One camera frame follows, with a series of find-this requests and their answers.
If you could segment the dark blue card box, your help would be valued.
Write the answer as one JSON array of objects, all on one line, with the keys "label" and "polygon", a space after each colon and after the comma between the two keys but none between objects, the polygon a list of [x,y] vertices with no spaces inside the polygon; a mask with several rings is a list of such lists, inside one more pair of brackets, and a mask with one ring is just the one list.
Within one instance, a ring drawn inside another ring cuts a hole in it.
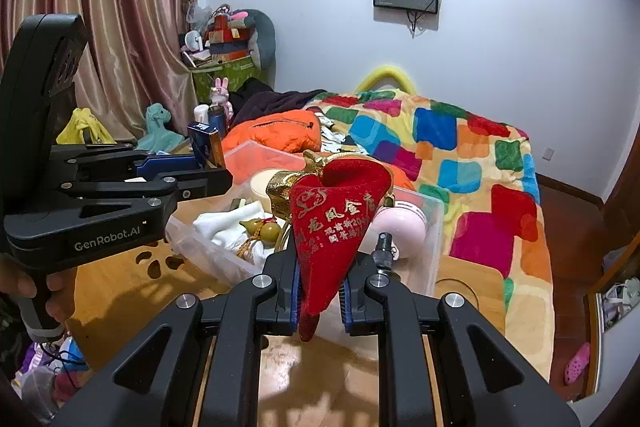
[{"label": "dark blue card box", "polygon": [[202,168],[224,168],[224,151],[217,129],[204,122],[192,121],[188,135],[193,155]]}]

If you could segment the white cloth pouch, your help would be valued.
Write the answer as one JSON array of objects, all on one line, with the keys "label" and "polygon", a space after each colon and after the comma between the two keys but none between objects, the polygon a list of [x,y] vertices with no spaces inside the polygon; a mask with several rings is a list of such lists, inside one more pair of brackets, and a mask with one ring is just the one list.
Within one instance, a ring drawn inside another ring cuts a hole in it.
[{"label": "white cloth pouch", "polygon": [[[263,210],[259,200],[229,211],[201,213],[193,221],[192,225],[195,231],[200,233],[201,236],[205,237],[210,243],[222,248],[224,251],[228,251],[228,253],[234,257],[238,257],[236,252],[245,239],[247,239],[246,232],[244,228],[239,225],[239,222],[265,218],[276,219],[279,225],[281,225],[281,228],[282,225],[284,225],[282,219],[273,217],[269,212]],[[261,268],[267,257],[273,253],[274,247],[267,248],[262,246],[262,243],[256,242],[252,247],[253,258],[248,261],[242,260],[251,265],[255,265],[256,268]]]}]

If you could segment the golden gourd charm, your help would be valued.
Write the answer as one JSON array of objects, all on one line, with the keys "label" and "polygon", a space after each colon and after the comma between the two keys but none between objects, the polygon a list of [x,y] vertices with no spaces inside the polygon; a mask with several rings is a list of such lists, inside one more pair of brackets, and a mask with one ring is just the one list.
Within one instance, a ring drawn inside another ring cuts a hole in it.
[{"label": "golden gourd charm", "polygon": [[267,248],[274,247],[282,232],[281,225],[274,218],[240,221],[239,225],[244,228],[247,239],[241,244],[236,255],[246,261],[253,258],[252,247],[254,243],[262,243],[262,246]]}]

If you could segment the red drawstring pouch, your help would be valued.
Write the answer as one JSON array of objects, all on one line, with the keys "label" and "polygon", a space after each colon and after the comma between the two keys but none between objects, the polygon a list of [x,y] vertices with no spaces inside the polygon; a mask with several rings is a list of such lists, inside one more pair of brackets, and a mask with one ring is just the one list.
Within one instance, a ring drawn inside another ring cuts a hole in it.
[{"label": "red drawstring pouch", "polygon": [[297,330],[314,337],[321,313],[338,293],[378,208],[392,205],[394,174],[368,156],[305,150],[305,166],[268,183],[271,212],[291,225],[299,284]]}]

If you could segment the green glass bottle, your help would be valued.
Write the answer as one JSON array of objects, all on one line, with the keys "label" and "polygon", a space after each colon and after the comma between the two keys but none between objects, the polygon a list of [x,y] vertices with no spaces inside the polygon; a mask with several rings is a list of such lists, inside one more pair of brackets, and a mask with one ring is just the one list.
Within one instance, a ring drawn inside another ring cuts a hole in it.
[{"label": "green glass bottle", "polygon": [[394,280],[400,280],[400,276],[394,270],[392,234],[387,232],[378,234],[378,241],[371,256],[378,273],[385,274]]}]

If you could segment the teal dinosaur plush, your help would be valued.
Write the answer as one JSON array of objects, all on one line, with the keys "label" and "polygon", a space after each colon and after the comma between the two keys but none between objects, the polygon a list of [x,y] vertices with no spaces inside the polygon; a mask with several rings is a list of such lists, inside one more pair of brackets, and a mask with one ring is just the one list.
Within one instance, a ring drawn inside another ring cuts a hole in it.
[{"label": "teal dinosaur plush", "polygon": [[149,153],[169,153],[184,141],[184,136],[170,131],[165,124],[171,121],[171,113],[160,103],[151,104],[145,111],[146,132],[138,140],[136,149]]}]

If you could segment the cream candle jar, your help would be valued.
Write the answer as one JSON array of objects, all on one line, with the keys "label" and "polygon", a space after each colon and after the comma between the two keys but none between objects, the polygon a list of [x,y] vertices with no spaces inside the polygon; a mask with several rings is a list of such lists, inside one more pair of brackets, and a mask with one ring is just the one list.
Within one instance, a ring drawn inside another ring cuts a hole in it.
[{"label": "cream candle jar", "polygon": [[267,212],[271,210],[271,200],[267,194],[267,185],[278,172],[278,169],[264,169],[256,172],[250,178],[250,194],[255,200],[259,200],[262,204],[262,209]]}]

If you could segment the pink bunny toy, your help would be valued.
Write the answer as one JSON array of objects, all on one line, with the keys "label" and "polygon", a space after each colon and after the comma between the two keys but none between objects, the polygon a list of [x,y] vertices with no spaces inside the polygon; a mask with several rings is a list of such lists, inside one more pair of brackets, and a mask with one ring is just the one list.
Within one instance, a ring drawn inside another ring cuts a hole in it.
[{"label": "pink bunny toy", "polygon": [[227,77],[216,77],[213,87],[209,93],[210,103],[219,105],[224,110],[226,121],[230,122],[233,117],[233,107],[230,102],[229,79]]}]

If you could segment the green storage box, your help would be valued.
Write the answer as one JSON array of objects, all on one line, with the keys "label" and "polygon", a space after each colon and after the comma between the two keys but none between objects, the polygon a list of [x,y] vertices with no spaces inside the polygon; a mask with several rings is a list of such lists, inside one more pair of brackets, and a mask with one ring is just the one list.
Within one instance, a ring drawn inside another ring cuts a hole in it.
[{"label": "green storage box", "polygon": [[227,77],[229,91],[238,91],[250,78],[256,78],[263,83],[268,82],[267,74],[260,70],[249,56],[221,64],[202,65],[191,70],[191,77],[196,98],[201,104],[209,101],[210,89],[215,86],[216,78]]}]

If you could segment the dark purple garment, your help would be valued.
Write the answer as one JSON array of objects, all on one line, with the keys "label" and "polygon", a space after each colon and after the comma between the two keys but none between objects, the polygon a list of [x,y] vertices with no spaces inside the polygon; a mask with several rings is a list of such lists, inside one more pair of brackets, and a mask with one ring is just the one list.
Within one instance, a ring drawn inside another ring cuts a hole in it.
[{"label": "dark purple garment", "polygon": [[231,127],[262,116],[301,109],[319,94],[326,94],[326,90],[277,92],[268,84],[250,77],[238,90],[229,92],[233,109]]}]

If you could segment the orange puffer jacket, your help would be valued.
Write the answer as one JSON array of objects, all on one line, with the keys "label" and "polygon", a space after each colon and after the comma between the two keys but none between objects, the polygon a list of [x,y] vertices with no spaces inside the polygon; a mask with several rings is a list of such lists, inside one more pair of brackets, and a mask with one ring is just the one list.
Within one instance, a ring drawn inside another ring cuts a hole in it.
[{"label": "orange puffer jacket", "polygon": [[321,150],[320,122],[316,115],[305,109],[262,116],[234,126],[222,140],[224,153],[245,142],[298,154],[304,150]]}]

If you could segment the grey plush cushion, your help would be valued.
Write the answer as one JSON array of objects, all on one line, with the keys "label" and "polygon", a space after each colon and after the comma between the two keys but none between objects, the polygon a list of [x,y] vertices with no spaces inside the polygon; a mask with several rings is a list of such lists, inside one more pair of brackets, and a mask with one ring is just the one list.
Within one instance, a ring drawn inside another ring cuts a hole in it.
[{"label": "grey plush cushion", "polygon": [[264,12],[254,9],[247,9],[246,12],[245,26],[250,30],[247,49],[255,66],[266,70],[276,57],[276,30]]}]

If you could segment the colourful patchwork blanket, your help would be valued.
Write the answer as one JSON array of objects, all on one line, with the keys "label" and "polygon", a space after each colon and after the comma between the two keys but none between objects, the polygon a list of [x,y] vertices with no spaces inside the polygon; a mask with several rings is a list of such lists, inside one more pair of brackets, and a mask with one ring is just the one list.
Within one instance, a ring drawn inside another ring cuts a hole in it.
[{"label": "colourful patchwork blanket", "polygon": [[400,90],[321,93],[310,101],[360,152],[444,205],[442,251],[497,270],[506,338],[551,373],[553,283],[527,134],[459,106]]}]

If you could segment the pink round device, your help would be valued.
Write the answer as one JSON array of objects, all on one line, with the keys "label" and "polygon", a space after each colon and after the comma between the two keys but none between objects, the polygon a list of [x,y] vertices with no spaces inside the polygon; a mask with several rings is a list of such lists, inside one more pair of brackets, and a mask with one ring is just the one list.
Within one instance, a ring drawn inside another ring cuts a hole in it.
[{"label": "pink round device", "polygon": [[394,259],[410,258],[420,254],[426,239],[425,213],[412,202],[398,200],[394,207],[381,207],[367,229],[359,250],[374,251],[378,236],[390,233]]}]

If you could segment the yellow foam headboard loop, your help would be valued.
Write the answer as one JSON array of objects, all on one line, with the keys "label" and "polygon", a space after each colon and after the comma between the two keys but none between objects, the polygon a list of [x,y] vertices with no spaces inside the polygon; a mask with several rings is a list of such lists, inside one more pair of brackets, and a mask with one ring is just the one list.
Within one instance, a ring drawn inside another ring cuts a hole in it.
[{"label": "yellow foam headboard loop", "polygon": [[382,87],[383,84],[392,84],[402,92],[415,95],[416,86],[409,76],[400,68],[393,65],[383,65],[373,69],[369,75],[355,88],[356,92],[371,91],[376,87]]}]

